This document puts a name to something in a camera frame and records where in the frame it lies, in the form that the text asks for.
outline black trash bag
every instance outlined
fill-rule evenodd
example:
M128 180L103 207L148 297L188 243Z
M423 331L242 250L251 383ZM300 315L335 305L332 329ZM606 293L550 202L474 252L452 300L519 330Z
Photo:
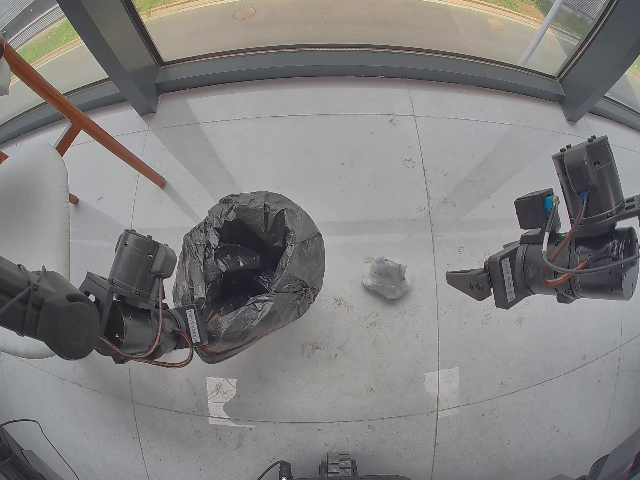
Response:
M273 192L229 195L189 231L173 286L176 307L196 304L219 363L300 318L322 289L324 241L311 217Z

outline road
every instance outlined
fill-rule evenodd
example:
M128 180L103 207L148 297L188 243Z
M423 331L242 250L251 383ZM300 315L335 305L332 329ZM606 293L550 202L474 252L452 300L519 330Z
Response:
M487 11L430 0L235 0L153 18L146 25L165 60L263 46L368 44L517 64L536 32ZM548 33L527 66L555 73L574 47ZM38 70L63 92L106 76L84 45ZM637 101L640 90L634 84L640 85L635 79L621 83L618 92ZM0 122L38 102L20 82L11 92L2 100Z

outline brown wooden leg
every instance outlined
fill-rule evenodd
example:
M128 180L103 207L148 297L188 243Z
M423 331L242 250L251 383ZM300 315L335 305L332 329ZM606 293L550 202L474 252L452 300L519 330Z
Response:
M69 119L71 123L80 126L80 128L96 142L102 144L114 155L123 160L123 162L129 164L133 169L142 174L142 176L153 181L158 187L164 186L166 180L160 176L160 174L142 162L140 158L133 155L131 151L100 128L98 124L89 119L82 110L62 96L60 91L55 89L55 87L47 82L26 60L20 57L9 43L4 46L4 58L14 75L20 78L32 91L60 112L60 114Z
M82 128L80 128L79 125L69 123L69 126L65 128L65 132L62 133L62 136L56 144L56 151L60 153L60 156L64 156L67 150L71 147L71 144L73 144L73 141L78 137L78 133L81 131Z

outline glass pane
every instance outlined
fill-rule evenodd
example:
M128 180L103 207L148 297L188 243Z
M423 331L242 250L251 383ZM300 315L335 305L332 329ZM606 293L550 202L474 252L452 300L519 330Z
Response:
M391 45L519 61L555 0L134 0L166 61L283 45ZM526 66L555 74L607 0L564 0Z
M60 92L107 78L56 0L0 0L0 30L9 44ZM16 77L0 99L0 123L42 103Z
M613 85L607 96L640 112L640 57Z

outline white plastic bag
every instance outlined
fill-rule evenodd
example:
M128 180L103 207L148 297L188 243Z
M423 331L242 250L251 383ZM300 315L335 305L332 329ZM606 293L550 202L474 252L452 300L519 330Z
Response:
M9 84L11 83L11 69L4 57L0 58L0 96L9 94Z
M369 290L388 299L401 297L412 286L412 281L407 276L406 265L391 261L384 256L378 256L371 262L369 273L364 276L362 283Z

